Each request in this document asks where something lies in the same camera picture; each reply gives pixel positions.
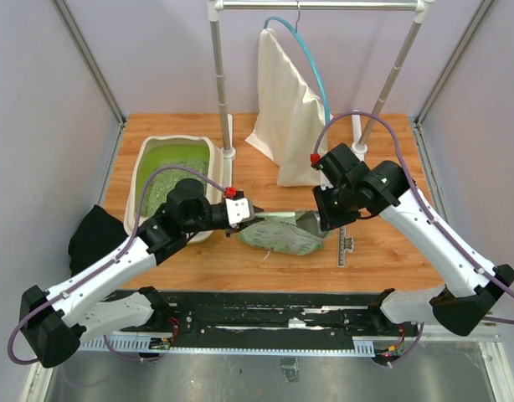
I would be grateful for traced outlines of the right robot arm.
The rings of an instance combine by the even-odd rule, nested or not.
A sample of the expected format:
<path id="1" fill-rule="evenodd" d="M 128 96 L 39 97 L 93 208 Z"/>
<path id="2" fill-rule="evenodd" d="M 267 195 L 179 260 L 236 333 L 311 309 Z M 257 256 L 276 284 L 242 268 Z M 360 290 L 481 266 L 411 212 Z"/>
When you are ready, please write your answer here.
<path id="1" fill-rule="evenodd" d="M 321 230 L 361 220 L 367 210 L 401 232 L 444 281 L 421 291 L 383 291 L 368 308 L 368 324 L 376 334 L 389 334 L 406 322 L 438 322 L 467 336 L 513 283 L 513 268 L 495 265 L 461 239 L 396 162 L 370 168 L 344 143 L 323 156 L 313 153 L 310 160 L 329 182 L 312 190 Z"/>

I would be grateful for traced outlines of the piano pattern bag clip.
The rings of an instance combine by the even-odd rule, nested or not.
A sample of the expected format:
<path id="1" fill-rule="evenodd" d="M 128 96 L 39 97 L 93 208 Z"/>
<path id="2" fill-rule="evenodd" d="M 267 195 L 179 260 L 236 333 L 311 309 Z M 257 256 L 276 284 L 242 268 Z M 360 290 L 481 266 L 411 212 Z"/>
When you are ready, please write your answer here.
<path id="1" fill-rule="evenodd" d="M 341 227 L 337 235 L 337 266 L 339 268 L 346 266 L 347 254 L 351 254 L 353 248 L 353 237 L 348 234 L 346 226 Z"/>

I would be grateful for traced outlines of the green cat litter bag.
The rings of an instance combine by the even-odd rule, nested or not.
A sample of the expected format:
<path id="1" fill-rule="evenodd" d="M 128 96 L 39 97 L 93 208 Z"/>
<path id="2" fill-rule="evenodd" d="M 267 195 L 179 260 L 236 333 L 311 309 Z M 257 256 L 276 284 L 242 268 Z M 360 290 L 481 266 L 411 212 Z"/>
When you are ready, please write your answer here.
<path id="1" fill-rule="evenodd" d="M 236 234 L 245 245 L 289 255 L 309 255 L 323 247 L 324 239 L 296 225 L 296 218 L 308 210 L 262 213 L 264 220 Z"/>

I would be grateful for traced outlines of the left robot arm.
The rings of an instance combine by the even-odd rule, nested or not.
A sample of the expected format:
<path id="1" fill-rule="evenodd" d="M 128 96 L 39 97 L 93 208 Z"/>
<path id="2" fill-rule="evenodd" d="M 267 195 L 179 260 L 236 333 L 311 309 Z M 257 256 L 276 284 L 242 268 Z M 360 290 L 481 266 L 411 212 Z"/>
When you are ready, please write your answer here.
<path id="1" fill-rule="evenodd" d="M 120 285 L 160 265 L 187 246 L 196 234 L 224 230 L 236 233 L 257 222 L 261 209 L 243 191 L 223 190 L 211 204 L 196 179 L 179 181 L 152 217 L 78 275 L 42 290 L 34 285 L 21 296 L 19 322 L 8 339 L 8 356 L 17 335 L 31 347 L 34 362 L 44 368 L 68 360 L 82 343 L 126 327 L 156 332 L 167 325 L 167 304 L 152 287 L 118 301 L 106 301 Z"/>

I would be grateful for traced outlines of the grey metal scoop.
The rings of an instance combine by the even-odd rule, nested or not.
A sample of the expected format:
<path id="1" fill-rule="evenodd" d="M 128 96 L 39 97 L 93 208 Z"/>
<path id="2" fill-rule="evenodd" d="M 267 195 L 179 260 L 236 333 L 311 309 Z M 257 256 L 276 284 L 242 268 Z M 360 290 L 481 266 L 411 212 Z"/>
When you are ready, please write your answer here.
<path id="1" fill-rule="evenodd" d="M 321 229 L 321 217 L 315 210 L 303 212 L 296 218 L 296 225 L 298 228 L 303 229 L 309 234 L 321 239 L 327 238 L 332 233 L 329 230 Z"/>

